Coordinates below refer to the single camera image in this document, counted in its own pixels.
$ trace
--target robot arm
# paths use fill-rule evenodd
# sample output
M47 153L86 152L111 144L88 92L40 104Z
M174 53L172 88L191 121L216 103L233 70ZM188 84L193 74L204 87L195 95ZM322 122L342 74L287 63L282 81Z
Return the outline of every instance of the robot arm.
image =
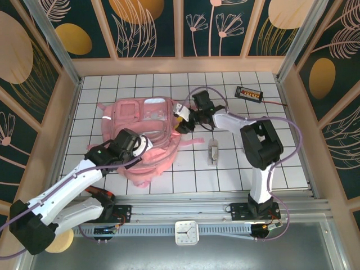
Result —
M47 191L26 204L21 200L13 203L10 207L11 219L39 206L10 224L10 231L35 255L45 250L62 232L101 215L106 219L111 214L114 200L102 192L91 192L93 196L85 202L64 207L87 187L116 169L116 166L111 169L105 166L128 164L125 167L130 168L137 163L135 158L151 147L151 142L144 136L129 129L121 130L116 139L90 149L78 166Z
M273 198L267 188L271 166L279 161L283 152L282 143L270 120L249 121L241 119L225 110L224 106L215 107L207 91L193 95L197 111L176 106L174 113L182 116L176 130L179 133L194 131L196 124L209 124L234 134L240 134L247 160L253 166L253 184L248 196L248 206L254 217L259 217L272 206ZM270 187L273 174L270 175Z

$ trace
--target white ceramic tile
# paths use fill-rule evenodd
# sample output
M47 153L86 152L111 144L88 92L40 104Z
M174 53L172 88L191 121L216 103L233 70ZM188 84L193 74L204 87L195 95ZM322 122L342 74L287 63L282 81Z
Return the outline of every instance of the white ceramic tile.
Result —
M283 171L289 188L308 188L302 167L284 167Z
M220 191L242 190L239 170L218 170Z
M225 93L225 87L224 85L209 85L208 84L208 87L212 87L214 88L215 90L219 91L220 94L222 94L224 96L224 98L226 98L226 93ZM211 99L220 99L221 96L219 94L217 94L217 92L211 90L211 89L208 89L208 92L209 92L209 97Z
M173 100L184 100L189 95L188 86L172 86L171 87L171 98Z
M76 119L93 119L95 115L96 103L79 104L76 110Z
M274 176L272 178L272 189L278 190L287 188L284 172L281 167L275 168Z
M284 147L295 146L293 135L289 129L278 129L276 133Z
M275 83L274 75L270 71L257 71L259 83Z
M235 150L219 150L218 169L238 168Z
M70 137L68 155L73 154L85 154L87 152L86 147L89 145L90 136L76 136Z
M164 172L160 176L153 177L150 194L173 193L173 173Z
M102 76L100 88L117 88L118 80L118 75Z
M135 87L136 75L120 75L118 88Z
M67 155L62 174L70 173L77 165L79 165L79 162L83 159L84 155Z
M235 84L226 84L225 85L225 92L227 98L237 98L235 97L236 88L238 85Z
M204 86L206 85L205 73L189 73L189 86Z
M241 84L239 72L223 72L224 84Z
M118 90L116 88L100 89L97 102L115 102L117 91Z
M214 132L214 139L218 140L219 149L234 149L234 139L229 131Z
M196 192L195 172L174 172L174 193Z
M142 187L137 187L134 185L134 183L132 181L128 181L128 192L127 195L143 195L143 194L149 194L150 193L150 185L142 188Z
M253 113L265 113L266 114L266 108L264 103L256 103L254 101L246 101L247 110L249 111L249 114Z
M171 97L170 86L154 87L154 97Z
M245 100L236 98L232 100L227 100L229 105L229 110L233 114L247 114L248 109L246 108Z
M237 160L238 160L238 167L240 169L247 169L247 168L252 168L253 167L248 162L248 159L246 158L243 149L237 149L236 154L237 154Z
M101 121L102 119L94 119L91 135L102 135L101 132Z
M97 96L99 95L98 89L87 89L81 91L79 103L96 103Z
M240 78L242 84L259 83L255 72L240 72Z
M260 84L261 91L263 93L263 97L278 97L279 92L277 90L276 84L274 83L267 83L267 84Z
M189 140L192 140L192 133L191 132L181 135L181 141L189 141ZM192 145L180 146L178 148L178 151L188 151L188 150L192 150Z
M264 98L264 101L282 103L281 99L279 97ZM265 103L265 106L266 106L266 110L268 111L268 113L282 113L282 112L284 112L284 106L279 105L279 104Z
M197 143L193 145L194 150L207 150L209 145L209 140L213 138L213 133L210 131L207 132L194 132L192 137L196 138L203 138L204 143Z
M104 185L105 185L105 178L100 179L99 181L92 184L93 187L98 187L98 188L104 188ZM90 197L91 194L86 191L83 191L80 193L80 196L81 197Z
M253 182L253 169L240 169L243 190L250 190Z
M194 155L192 151L178 152L173 163L173 170L193 170L194 169Z
M187 73L171 74L171 86L187 86Z
M135 88L135 97L152 97L152 87Z
M105 189L115 196L126 195L128 180L118 173L108 174L105 179Z
M280 155L280 159L286 158L287 156L289 156L294 151L295 151L295 147L284 147L283 148L283 153ZM299 154L298 153L296 153L289 160L286 160L281 164L284 167L301 166L302 165L301 161L299 159Z
M84 79L83 89L100 88L101 76L86 76Z
M223 75L221 72L207 72L206 76L206 84L208 86L216 86L224 84Z
M91 136L91 138L90 138L90 145L100 145L100 144L102 144L103 142L104 142L104 141L103 141L101 135Z
M270 113L268 113L268 115L286 118L286 115L284 112L270 112ZM289 124L287 124L287 122L285 122L285 121L271 120L271 122L272 122L273 126L275 127L275 129L290 128Z
M105 106L109 106L110 104L113 104L113 102L104 102L102 103ZM104 115L104 111L101 110L98 106L96 106L96 111L95 111L95 119L97 118L102 118L102 116Z
M196 189L198 192L219 191L216 170L201 170L196 173Z
M154 86L170 86L170 74L155 74Z
M118 88L116 99L133 98L135 96L135 88Z
M153 77L152 74L136 75L136 87L152 87Z
M208 166L208 151L195 151L195 169L196 170L212 170L216 169L216 167Z
M72 136L88 136L91 134L93 119L79 119L74 121Z

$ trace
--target metal frame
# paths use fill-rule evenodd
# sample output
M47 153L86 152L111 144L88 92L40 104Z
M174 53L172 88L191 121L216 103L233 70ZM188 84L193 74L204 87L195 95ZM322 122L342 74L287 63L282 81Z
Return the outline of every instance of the metal frame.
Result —
M282 83L292 68L296 58L298 58L303 46L316 27L316 23L325 11L329 0L315 0L307 14L304 23L297 32L289 50L286 53L285 59L278 72L278 81Z
M64 66L65 70L69 74L70 78L75 84L79 83L79 74L77 73L75 66L65 48L62 45L59 37L57 36L54 27L50 23L49 19L40 5L39 1L34 0L24 0L25 5L27 6L30 14L38 24L40 30L48 40L50 46L56 53L58 59Z

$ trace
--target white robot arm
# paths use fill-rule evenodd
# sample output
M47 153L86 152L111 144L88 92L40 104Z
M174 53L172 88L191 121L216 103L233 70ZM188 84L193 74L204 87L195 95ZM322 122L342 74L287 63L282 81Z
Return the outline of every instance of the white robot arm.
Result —
M114 140L93 147L67 176L26 204L10 207L10 218L32 209L10 224L10 231L32 255L45 250L55 237L68 229L99 217L107 219L115 204L114 195L94 192L80 204L65 208L82 191L120 166L134 165L152 147L144 136L123 129Z

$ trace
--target decorative wallpaper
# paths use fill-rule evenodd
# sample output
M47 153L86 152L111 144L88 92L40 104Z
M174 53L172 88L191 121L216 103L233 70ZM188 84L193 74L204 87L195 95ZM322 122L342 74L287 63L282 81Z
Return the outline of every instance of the decorative wallpaper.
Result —
M360 196L360 96L322 133L348 199Z
M173 0L102 0L120 58L175 56Z
M325 19L327 13L329 12L329 9L331 8L332 4L334 3L335 0L328 0L328 3L326 5L326 8L323 12L323 14L321 15L320 19L318 20L318 22L316 23L316 26L314 28L314 30L311 32L310 36L308 37L308 40L306 40L303 49L300 51L298 58L296 58L295 60L295 65L298 65L299 61L301 60L301 58L303 57L306 49L308 48L308 44L310 43L310 41L314 38L314 35L316 34L317 30L319 29L320 25L322 24L323 20Z
M59 74L9 1L0 25L0 87L41 123Z
M265 0L249 56L285 56L314 0Z
M37 132L0 101L0 200L12 203Z
M254 0L184 0L183 55L239 56Z
M109 58L91 0L38 0L72 59Z
M343 1L299 74L320 120L360 79L360 4Z

